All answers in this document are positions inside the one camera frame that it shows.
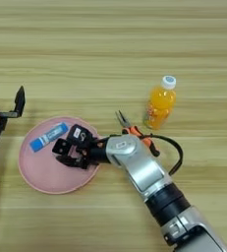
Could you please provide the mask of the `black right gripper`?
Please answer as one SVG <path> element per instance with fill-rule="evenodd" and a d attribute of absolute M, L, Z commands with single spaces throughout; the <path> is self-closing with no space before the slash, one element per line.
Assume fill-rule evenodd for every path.
<path fill-rule="evenodd" d="M 70 151 L 70 143 L 64 139 L 58 139 L 52 149 L 52 153 L 57 156 L 56 159 L 68 167 L 77 167 L 87 169 L 90 164 L 109 163 L 106 153 L 107 139 L 92 139 L 79 143 L 76 152 L 80 157 L 70 157 L 67 155 Z"/>

